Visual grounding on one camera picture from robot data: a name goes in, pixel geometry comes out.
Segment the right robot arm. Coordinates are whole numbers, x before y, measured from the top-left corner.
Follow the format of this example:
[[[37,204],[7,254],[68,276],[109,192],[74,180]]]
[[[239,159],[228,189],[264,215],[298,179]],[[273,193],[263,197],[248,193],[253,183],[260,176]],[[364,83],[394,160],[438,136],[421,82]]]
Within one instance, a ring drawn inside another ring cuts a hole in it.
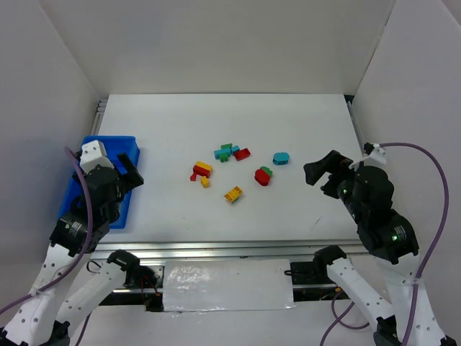
[[[353,162],[338,151],[303,167],[305,181],[314,185],[324,174],[324,195],[339,199],[357,225],[364,248],[383,275],[386,301],[354,269],[334,245],[317,251],[314,262],[363,313],[376,345],[455,345],[442,331],[432,311],[419,272],[419,244],[410,222],[392,207],[394,186],[387,173],[363,161]]]

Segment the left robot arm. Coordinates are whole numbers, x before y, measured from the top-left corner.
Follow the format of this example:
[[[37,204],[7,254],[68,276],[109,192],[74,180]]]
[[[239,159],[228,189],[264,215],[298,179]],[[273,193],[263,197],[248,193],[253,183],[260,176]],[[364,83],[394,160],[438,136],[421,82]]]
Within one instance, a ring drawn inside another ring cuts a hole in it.
[[[19,309],[1,328],[2,345],[69,345],[78,328],[86,329],[93,310],[116,288],[156,288],[152,269],[134,254],[111,253],[91,279],[74,294],[71,286],[109,225],[120,217],[120,203],[143,178],[125,153],[117,155],[121,173],[94,147],[68,154],[75,167],[73,178],[81,187],[69,211],[50,236],[50,245],[29,293],[1,309]]]

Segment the long yellow lego brick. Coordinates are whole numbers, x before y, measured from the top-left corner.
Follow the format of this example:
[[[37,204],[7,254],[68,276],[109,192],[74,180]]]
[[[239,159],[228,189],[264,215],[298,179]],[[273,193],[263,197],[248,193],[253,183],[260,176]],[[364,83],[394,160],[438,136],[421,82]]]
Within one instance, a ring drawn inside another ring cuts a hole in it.
[[[195,167],[199,167],[201,171],[207,171],[209,174],[212,173],[212,166],[204,162],[197,161]]]

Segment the small yellow lego cube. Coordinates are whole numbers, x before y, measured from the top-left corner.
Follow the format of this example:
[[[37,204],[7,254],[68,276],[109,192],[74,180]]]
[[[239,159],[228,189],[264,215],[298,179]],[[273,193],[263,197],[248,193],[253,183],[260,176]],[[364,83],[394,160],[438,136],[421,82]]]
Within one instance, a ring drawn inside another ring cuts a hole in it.
[[[200,182],[201,182],[201,185],[202,185],[204,188],[207,188],[207,187],[210,186],[210,181],[209,181],[209,179],[208,179],[207,177],[205,177],[205,176],[201,177]]]

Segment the long red lego brick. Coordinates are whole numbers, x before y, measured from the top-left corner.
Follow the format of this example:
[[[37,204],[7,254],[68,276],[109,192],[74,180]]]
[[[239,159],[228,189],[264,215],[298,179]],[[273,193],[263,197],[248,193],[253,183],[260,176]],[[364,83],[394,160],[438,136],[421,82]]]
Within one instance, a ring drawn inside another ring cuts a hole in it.
[[[193,167],[193,172],[199,176],[205,176],[207,178],[210,177],[211,174],[209,174],[207,171],[201,171],[199,167]]]

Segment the red rounded lego brick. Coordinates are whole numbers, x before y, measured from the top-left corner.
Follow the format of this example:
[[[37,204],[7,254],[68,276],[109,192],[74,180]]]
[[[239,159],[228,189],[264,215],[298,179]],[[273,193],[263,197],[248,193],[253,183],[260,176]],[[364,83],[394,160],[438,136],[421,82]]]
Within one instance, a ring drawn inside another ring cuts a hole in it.
[[[270,182],[271,176],[265,170],[259,168],[255,171],[254,179],[261,185],[267,186]]]

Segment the yellow studded lego plate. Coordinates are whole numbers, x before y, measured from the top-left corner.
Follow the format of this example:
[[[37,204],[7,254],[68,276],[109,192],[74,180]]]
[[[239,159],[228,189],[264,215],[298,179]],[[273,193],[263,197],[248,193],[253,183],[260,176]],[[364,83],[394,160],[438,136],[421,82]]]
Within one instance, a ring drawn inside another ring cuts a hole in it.
[[[242,189],[241,189],[239,186],[235,186],[232,190],[228,191],[228,192],[224,195],[224,198],[225,198],[229,203],[231,203],[231,201],[232,201],[232,199],[234,199],[234,197],[239,196],[239,195],[242,195],[242,194],[243,194]]]

